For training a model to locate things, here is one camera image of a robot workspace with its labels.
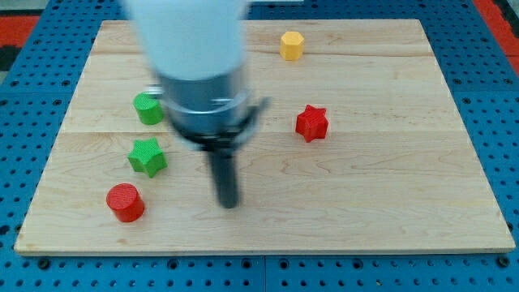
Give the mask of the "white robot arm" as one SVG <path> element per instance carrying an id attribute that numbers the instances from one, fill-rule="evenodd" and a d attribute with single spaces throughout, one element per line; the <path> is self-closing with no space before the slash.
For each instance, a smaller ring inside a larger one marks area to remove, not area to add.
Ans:
<path id="1" fill-rule="evenodd" d="M 252 100 L 242 0 L 124 0 L 171 127 L 207 154 L 217 200 L 241 197 L 234 154 L 254 135 L 268 99 Z"/>

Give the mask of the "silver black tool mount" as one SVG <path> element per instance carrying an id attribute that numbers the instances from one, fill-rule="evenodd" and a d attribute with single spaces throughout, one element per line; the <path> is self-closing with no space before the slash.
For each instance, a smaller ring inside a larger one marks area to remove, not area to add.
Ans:
<path id="1" fill-rule="evenodd" d="M 254 99 L 246 68 L 237 67 L 202 79 L 157 74 L 158 98 L 168 110 L 171 127 L 193 148 L 234 152 L 255 134 L 269 99 Z"/>

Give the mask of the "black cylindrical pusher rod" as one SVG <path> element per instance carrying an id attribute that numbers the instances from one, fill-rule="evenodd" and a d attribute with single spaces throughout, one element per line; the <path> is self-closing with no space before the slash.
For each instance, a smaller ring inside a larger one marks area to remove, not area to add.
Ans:
<path id="1" fill-rule="evenodd" d="M 234 155 L 226 152 L 209 152 L 208 163 L 218 203 L 223 208 L 237 207 L 240 193 Z"/>

